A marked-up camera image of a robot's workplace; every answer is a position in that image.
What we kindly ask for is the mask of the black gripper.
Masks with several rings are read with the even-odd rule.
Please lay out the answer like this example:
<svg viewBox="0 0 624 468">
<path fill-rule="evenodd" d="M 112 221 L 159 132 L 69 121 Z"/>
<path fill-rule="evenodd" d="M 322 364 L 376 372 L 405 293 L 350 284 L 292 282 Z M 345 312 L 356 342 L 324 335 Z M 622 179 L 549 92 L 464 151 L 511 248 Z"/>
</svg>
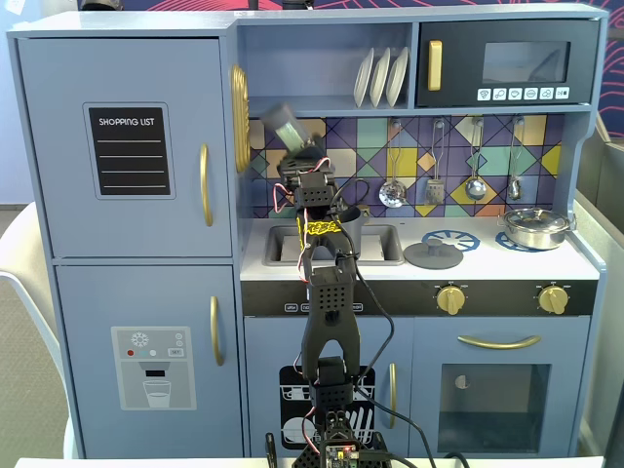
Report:
<svg viewBox="0 0 624 468">
<path fill-rule="evenodd" d="M 303 151 L 289 151 L 278 164 L 281 183 L 286 188 L 298 188 L 302 185 L 301 177 L 309 174 L 320 174 L 323 185 L 335 183 L 335 175 L 331 159 L 325 155 L 326 149 L 320 134 L 313 134 Z"/>
</svg>

